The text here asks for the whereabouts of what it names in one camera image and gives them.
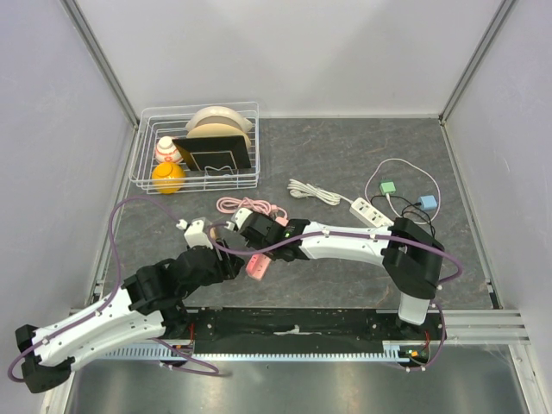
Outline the pink power strip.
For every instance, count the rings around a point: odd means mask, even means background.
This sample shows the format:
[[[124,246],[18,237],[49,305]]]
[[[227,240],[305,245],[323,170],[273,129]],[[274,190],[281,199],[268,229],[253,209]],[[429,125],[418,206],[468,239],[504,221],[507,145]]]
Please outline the pink power strip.
[[[281,225],[286,225],[289,222],[287,214],[284,214],[283,216],[276,216],[275,218],[272,216],[269,217]],[[265,254],[252,255],[246,265],[247,276],[257,281],[262,280],[272,262],[271,258]]]

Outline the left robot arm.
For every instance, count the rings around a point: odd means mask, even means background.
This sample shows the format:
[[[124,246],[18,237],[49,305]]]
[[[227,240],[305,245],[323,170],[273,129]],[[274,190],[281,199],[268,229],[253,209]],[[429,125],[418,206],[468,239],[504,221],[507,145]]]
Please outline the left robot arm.
[[[62,321],[43,328],[23,325],[16,330],[23,383],[32,393],[46,392],[127,344],[182,338],[190,326],[185,298],[200,287],[234,279],[244,264],[214,248],[190,248],[140,268],[106,298]]]

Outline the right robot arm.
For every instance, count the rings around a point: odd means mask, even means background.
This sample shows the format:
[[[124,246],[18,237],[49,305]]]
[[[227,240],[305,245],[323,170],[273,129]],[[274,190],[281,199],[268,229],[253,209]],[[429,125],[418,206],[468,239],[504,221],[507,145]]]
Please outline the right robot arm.
[[[397,218],[379,228],[336,227],[307,219],[281,224],[247,208],[239,209],[233,220],[248,247],[276,247],[265,252],[272,260],[351,260],[385,269],[400,291],[397,333],[411,340],[425,331],[444,247],[412,220]]]

